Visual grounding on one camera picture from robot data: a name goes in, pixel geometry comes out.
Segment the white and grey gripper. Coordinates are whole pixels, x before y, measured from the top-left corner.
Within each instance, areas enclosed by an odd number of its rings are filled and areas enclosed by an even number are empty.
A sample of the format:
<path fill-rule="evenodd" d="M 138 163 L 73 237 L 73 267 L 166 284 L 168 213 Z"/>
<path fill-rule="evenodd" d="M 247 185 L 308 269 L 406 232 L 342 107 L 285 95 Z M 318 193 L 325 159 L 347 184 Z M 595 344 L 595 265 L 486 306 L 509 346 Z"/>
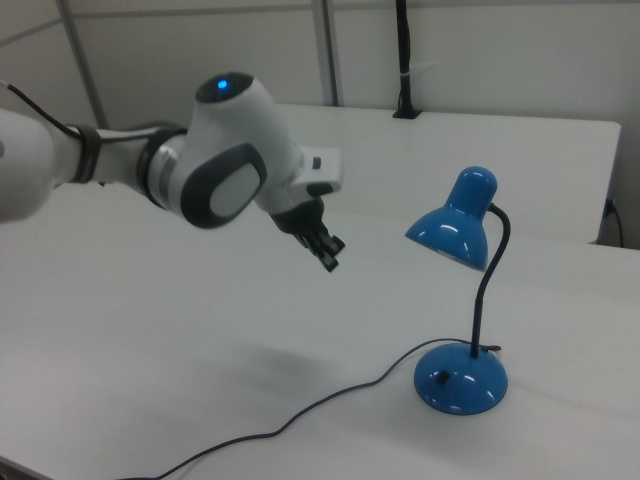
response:
<path fill-rule="evenodd" d="M 323 197 L 341 190 L 342 156 L 337 148 L 299 147 L 302 157 L 276 188 L 271 218 L 284 233 L 295 235 L 323 268 L 332 272 L 345 243 L 323 224 Z"/>

